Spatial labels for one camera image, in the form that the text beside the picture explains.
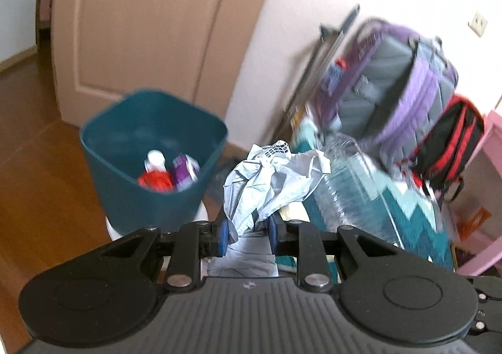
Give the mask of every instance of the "wooden door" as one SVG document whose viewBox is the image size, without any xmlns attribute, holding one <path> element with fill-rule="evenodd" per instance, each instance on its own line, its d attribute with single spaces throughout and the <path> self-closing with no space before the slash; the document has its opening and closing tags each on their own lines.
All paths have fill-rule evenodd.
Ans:
<svg viewBox="0 0 502 354">
<path fill-rule="evenodd" d="M 160 88 L 224 117 L 263 0 L 54 0 L 55 80 L 80 126 L 127 92 Z"/>
</svg>

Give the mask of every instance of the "purple backpack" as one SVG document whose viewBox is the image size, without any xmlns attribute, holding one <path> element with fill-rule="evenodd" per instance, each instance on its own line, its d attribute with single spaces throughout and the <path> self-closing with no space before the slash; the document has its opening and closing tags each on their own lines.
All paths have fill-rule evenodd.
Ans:
<svg viewBox="0 0 502 354">
<path fill-rule="evenodd" d="M 458 82 L 441 40 L 380 19 L 366 21 L 345 57 L 314 98 L 322 131 L 355 138 L 363 151 L 400 175 L 406 159 L 432 129 Z"/>
</svg>

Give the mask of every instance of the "purple bottle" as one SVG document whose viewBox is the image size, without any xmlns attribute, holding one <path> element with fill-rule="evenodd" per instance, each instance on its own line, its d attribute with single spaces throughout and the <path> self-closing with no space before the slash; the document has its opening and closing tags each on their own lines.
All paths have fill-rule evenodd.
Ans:
<svg viewBox="0 0 502 354">
<path fill-rule="evenodd" d="M 199 163 L 197 163 L 197 160 L 187 154 L 182 154 L 173 160 L 173 166 L 173 176 L 176 180 L 176 189 L 178 191 L 184 190 L 197 181 L 197 174 L 199 172 Z"/>
</svg>

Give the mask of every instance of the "ribbed surface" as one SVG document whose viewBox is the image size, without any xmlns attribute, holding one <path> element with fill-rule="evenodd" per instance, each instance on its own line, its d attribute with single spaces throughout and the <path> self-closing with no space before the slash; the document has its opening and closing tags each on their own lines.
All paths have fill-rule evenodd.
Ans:
<svg viewBox="0 0 502 354">
<path fill-rule="evenodd" d="M 475 354 L 459 341 L 403 348 L 373 340 L 349 323 L 327 295 L 284 279 L 209 278 L 193 293 L 172 296 L 137 334 L 98 348 L 63 348 L 36 341 L 25 354 Z"/>
</svg>

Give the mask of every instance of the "black and red backpack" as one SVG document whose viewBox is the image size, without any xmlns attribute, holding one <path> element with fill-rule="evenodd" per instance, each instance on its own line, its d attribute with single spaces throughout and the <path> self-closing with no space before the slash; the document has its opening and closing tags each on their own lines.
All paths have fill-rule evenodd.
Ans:
<svg viewBox="0 0 502 354">
<path fill-rule="evenodd" d="M 477 108 L 467 98 L 453 95 L 439 120 L 413 152 L 411 171 L 415 183 L 425 189 L 428 182 L 433 191 L 441 192 L 441 201 L 451 185 L 457 183 L 451 198 L 454 200 L 464 186 L 460 174 L 483 134 L 484 120 Z"/>
</svg>

